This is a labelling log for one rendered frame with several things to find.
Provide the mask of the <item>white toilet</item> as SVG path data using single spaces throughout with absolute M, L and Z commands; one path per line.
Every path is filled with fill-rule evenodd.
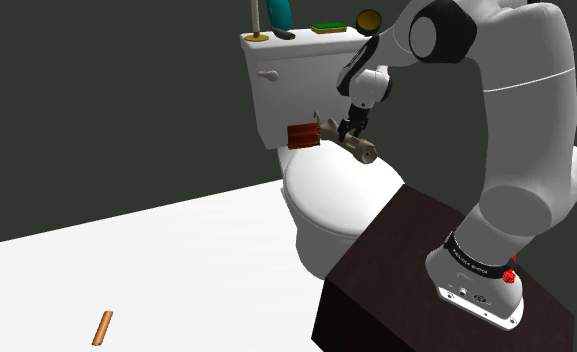
M 317 34 L 297 29 L 291 40 L 263 32 L 240 37 L 258 134 L 276 151 L 281 192 L 297 227 L 303 266 L 324 278 L 403 184 L 396 170 L 353 142 L 328 138 L 350 100 L 336 90 L 340 70 L 366 42 L 355 29 Z

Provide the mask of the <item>green and yellow sponge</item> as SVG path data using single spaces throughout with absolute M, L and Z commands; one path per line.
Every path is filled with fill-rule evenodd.
M 347 31 L 347 25 L 342 22 L 312 24 L 311 30 L 317 34 L 341 33 Z

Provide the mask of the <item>orange cylinder stick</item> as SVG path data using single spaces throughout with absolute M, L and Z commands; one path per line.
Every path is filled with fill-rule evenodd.
M 106 332 L 108 330 L 109 324 L 111 322 L 113 316 L 112 311 L 105 311 L 101 317 L 99 322 L 98 328 L 95 332 L 95 335 L 92 339 L 91 345 L 92 346 L 100 346 L 105 338 Z

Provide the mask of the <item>dark brown robot stand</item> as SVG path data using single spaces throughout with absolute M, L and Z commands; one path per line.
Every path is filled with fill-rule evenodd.
M 442 300 L 427 254 L 464 216 L 402 186 L 329 272 L 312 340 L 322 352 L 574 352 L 574 316 L 521 266 L 524 311 L 502 330 Z

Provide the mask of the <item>dark bowl with yellow inside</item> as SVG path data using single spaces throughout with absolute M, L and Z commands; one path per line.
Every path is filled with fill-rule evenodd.
M 355 28 L 364 36 L 373 36 L 378 33 L 382 25 L 381 14 L 373 9 L 362 10 L 356 17 Z

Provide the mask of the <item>teal vase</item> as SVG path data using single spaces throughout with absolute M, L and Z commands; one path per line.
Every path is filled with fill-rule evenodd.
M 289 0 L 266 0 L 266 8 L 271 27 L 280 30 L 293 28 Z

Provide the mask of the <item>brass candlestick with beige candle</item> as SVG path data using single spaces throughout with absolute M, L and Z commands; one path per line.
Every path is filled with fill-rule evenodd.
M 259 1 L 249 0 L 250 11 L 251 11 L 251 26 L 252 31 L 250 34 L 244 36 L 244 40 L 248 42 L 264 42 L 269 39 L 267 35 L 261 32 L 260 20 L 259 20 Z

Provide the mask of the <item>beige tool with red block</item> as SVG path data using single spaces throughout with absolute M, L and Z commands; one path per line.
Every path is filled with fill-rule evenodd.
M 313 114 L 314 123 L 289 125 L 287 127 L 287 147 L 289 150 L 320 146 L 322 141 L 331 141 L 348 151 L 362 164 L 370 164 L 378 158 L 373 143 L 346 133 L 343 138 L 338 132 L 339 124 L 334 119 L 322 123 L 320 114 Z

